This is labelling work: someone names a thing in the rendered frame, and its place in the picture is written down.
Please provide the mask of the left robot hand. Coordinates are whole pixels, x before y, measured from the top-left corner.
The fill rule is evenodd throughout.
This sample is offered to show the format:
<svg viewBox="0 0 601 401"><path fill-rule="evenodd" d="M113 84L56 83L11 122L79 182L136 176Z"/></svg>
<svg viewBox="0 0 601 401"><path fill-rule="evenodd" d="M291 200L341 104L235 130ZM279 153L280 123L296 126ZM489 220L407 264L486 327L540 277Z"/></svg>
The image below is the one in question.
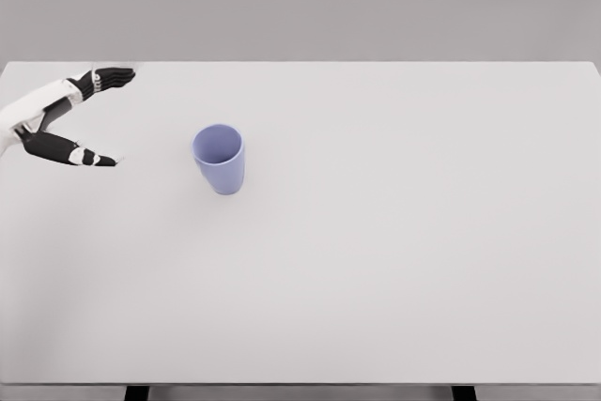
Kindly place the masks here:
<svg viewBox="0 0 601 401"><path fill-rule="evenodd" d="M20 145L34 157L69 166L115 167L117 161L68 138L49 126L98 93L122 88L136 76L131 66L91 69L50 82L0 108L0 157Z"/></svg>

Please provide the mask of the lavender blue plastic cup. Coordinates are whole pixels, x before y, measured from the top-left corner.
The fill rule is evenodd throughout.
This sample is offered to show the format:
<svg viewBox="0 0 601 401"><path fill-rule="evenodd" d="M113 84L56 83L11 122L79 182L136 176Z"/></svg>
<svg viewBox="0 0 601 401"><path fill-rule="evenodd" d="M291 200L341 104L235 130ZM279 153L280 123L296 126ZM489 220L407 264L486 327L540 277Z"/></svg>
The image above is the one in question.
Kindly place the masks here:
<svg viewBox="0 0 601 401"><path fill-rule="evenodd" d="M212 190L237 193L245 177L245 143L240 132L226 124L199 131L191 142L193 159Z"/></svg>

